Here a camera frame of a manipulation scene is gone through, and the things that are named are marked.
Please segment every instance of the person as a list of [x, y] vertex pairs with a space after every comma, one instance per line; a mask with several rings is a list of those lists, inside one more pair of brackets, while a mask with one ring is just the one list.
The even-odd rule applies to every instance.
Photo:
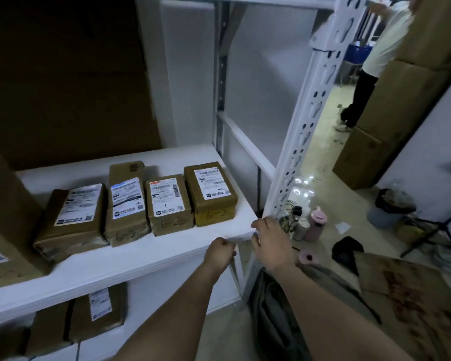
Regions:
[[376, 82], [386, 64], [395, 57], [420, 5], [421, 0], [401, 1], [392, 7], [371, 2], [370, 11], [380, 16], [386, 22], [386, 27], [359, 73], [353, 103], [345, 108], [338, 117], [337, 131], [349, 132], [356, 126], [374, 91]]
[[[412, 361], [373, 323], [295, 266], [289, 237], [271, 217], [257, 219], [253, 250], [282, 287], [314, 361]], [[216, 238], [203, 263], [120, 348], [114, 361], [194, 361], [212, 287], [234, 256]]]

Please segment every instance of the gray bag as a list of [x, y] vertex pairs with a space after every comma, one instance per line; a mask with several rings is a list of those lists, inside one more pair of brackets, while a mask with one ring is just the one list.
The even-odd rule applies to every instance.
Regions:
[[[319, 265], [298, 266], [319, 286], [337, 297], [374, 324], [379, 316], [360, 294], [334, 272]], [[254, 342], [260, 357], [276, 361], [312, 361], [306, 341], [280, 285], [266, 270], [261, 270], [249, 298], [253, 318]]]

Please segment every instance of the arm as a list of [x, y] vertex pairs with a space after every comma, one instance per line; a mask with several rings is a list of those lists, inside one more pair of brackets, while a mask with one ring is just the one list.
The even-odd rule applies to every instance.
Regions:
[[369, 10], [373, 14], [380, 16], [386, 23], [392, 14], [392, 9], [380, 2], [369, 1]]
[[289, 237], [268, 217], [252, 224], [254, 252], [281, 285], [316, 361], [412, 361], [378, 327], [333, 297], [295, 267]]
[[212, 288], [233, 255], [233, 243], [215, 239], [204, 262], [135, 331], [114, 361], [194, 361]]

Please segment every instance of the white shirt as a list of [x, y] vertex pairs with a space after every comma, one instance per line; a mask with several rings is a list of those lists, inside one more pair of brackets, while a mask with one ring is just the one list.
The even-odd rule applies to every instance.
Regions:
[[408, 6], [409, 1], [401, 1], [392, 6], [386, 28], [363, 64], [363, 70], [367, 74], [381, 76], [386, 64], [396, 56], [414, 18]]

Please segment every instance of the black pants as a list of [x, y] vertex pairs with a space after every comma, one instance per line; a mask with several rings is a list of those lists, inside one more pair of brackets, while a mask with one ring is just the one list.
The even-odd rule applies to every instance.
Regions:
[[371, 94], [374, 91], [374, 85], [378, 81], [377, 77], [371, 76], [364, 71], [359, 73], [356, 90], [354, 90], [353, 103], [343, 110], [341, 120], [346, 122], [349, 128], [355, 127], [361, 117]]

